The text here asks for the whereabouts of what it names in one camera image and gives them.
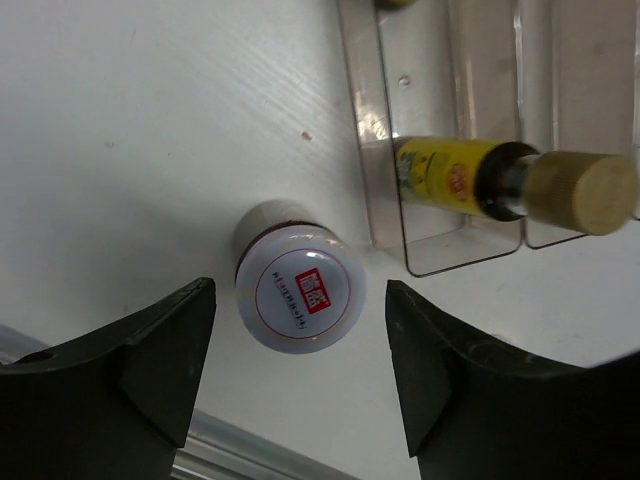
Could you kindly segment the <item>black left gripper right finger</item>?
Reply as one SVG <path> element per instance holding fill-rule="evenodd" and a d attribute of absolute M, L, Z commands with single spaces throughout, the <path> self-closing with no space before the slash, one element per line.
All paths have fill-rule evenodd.
<path fill-rule="evenodd" d="M 424 479 L 635 479 L 639 356 L 578 367 L 535 355 L 387 284 L 409 455 Z"/>

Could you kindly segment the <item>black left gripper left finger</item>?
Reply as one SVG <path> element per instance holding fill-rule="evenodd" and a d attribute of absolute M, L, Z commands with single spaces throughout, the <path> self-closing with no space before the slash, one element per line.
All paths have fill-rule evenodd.
<path fill-rule="evenodd" d="M 170 478 L 215 313 L 216 285 L 203 277 L 2 366 L 2 478 Z"/>

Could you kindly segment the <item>orange jar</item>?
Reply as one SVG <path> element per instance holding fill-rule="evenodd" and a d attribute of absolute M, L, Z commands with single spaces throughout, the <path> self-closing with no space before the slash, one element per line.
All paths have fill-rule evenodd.
<path fill-rule="evenodd" d="M 233 246 L 237 307 L 251 335 L 286 354 L 341 340 L 366 299 L 357 255 L 300 204 L 269 200 L 238 222 Z"/>

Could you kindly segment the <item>yellow bottle gold cap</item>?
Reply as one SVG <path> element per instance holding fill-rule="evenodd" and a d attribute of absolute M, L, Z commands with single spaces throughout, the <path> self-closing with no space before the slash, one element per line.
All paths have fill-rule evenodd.
<path fill-rule="evenodd" d="M 530 218 L 603 236 L 639 200 L 636 165 L 622 155 L 413 136 L 395 140 L 394 162 L 403 200 L 498 222 Z"/>

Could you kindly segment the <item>clear plastic organizer tray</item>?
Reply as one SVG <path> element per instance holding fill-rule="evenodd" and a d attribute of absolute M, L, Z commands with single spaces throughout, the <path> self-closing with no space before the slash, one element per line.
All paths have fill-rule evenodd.
<path fill-rule="evenodd" d="M 341 1 L 373 245 L 415 277 L 576 238 L 399 197 L 397 139 L 639 155 L 635 1 Z"/>

